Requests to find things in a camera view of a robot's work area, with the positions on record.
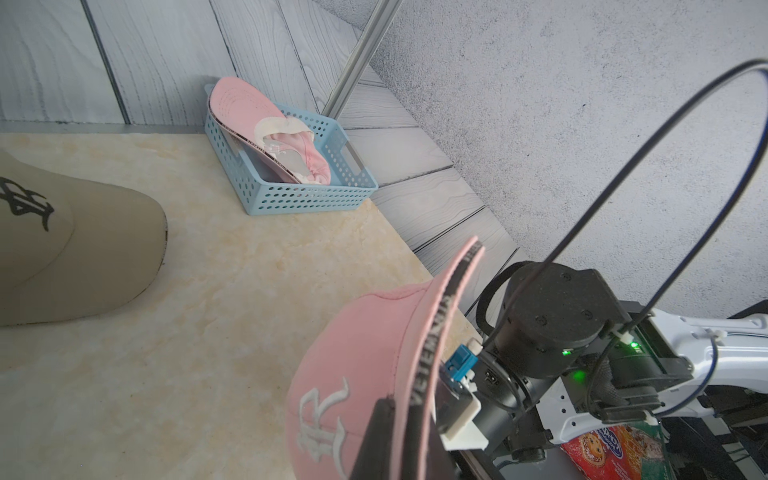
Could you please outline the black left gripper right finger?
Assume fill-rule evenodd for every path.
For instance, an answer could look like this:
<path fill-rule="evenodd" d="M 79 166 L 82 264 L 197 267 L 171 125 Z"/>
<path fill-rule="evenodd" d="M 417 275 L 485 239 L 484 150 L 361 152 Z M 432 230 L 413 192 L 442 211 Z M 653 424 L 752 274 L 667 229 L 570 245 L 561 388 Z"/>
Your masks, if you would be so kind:
<path fill-rule="evenodd" d="M 456 465 L 445 450 L 431 414 L 424 406 L 408 408 L 400 478 L 456 479 Z"/>

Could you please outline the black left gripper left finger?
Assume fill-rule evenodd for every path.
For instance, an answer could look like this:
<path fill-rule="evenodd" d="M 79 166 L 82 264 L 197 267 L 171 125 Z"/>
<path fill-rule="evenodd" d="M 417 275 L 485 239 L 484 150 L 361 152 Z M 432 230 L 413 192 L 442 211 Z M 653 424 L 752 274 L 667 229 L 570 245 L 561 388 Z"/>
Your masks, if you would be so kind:
<path fill-rule="evenodd" d="M 366 428 L 350 480 L 387 480 L 395 420 L 395 401 L 378 399 Z"/>

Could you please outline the pink baseball cap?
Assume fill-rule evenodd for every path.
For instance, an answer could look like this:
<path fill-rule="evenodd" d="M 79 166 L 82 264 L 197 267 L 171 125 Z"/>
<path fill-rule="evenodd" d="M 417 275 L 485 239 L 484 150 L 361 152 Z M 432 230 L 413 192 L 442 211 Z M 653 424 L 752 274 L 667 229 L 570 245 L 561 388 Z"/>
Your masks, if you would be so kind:
<path fill-rule="evenodd" d="M 329 185 L 330 166 L 315 147 L 314 131 L 287 116 L 254 86 L 237 77 L 223 77 L 208 100 L 216 123 L 284 183 Z"/>
<path fill-rule="evenodd" d="M 450 326 L 483 254 L 472 237 L 432 280 L 364 294 L 330 321 L 286 398 L 285 446 L 296 478 L 349 479 L 375 403 L 391 397 L 388 479 L 401 479 L 408 408 L 424 406 L 432 419 Z"/>

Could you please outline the beige baseball cap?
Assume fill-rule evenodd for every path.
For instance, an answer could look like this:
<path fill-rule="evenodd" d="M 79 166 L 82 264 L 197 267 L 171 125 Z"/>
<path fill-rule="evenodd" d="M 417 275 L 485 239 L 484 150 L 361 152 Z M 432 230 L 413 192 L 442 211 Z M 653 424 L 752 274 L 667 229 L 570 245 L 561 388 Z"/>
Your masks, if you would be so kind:
<path fill-rule="evenodd" d="M 1 324 L 55 323 L 119 308 L 162 266 L 166 214 L 124 187 L 1 153 Z"/>

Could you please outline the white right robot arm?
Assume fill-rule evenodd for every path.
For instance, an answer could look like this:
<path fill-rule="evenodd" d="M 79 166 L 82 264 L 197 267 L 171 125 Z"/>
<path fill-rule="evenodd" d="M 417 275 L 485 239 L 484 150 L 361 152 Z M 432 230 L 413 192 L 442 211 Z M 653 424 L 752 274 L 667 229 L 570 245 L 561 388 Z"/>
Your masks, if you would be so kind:
<path fill-rule="evenodd" d="M 523 261 L 475 301 L 488 344 L 473 372 L 491 458 L 543 460 L 604 427 L 716 416 L 767 435 L 767 305 L 692 318 L 616 298 L 593 269 Z M 532 284 L 526 278 L 533 276 Z"/>

